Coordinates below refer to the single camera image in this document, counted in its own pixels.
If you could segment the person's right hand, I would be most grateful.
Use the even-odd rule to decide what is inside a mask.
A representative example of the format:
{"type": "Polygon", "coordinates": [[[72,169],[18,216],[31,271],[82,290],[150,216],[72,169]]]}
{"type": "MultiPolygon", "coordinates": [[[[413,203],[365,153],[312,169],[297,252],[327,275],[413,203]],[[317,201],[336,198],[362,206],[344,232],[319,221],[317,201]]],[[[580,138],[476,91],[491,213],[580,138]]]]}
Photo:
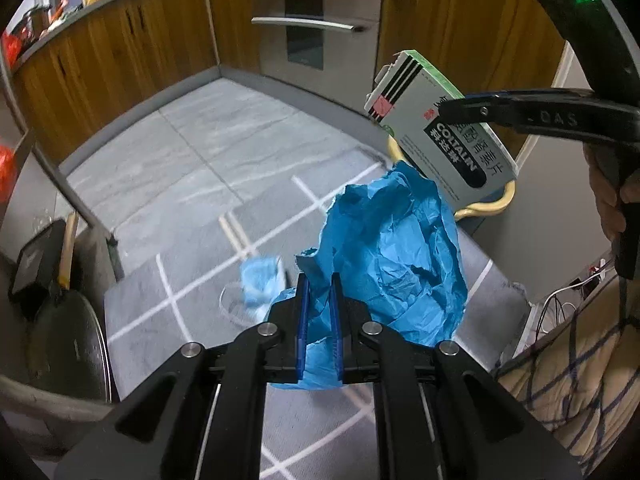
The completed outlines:
{"type": "Polygon", "coordinates": [[[596,201],[602,231],[610,242],[614,242],[626,229],[626,219],[620,205],[640,202],[639,173],[636,171],[619,190],[616,190],[602,174],[592,149],[584,144],[582,150],[588,165],[589,185],[596,201]]]}

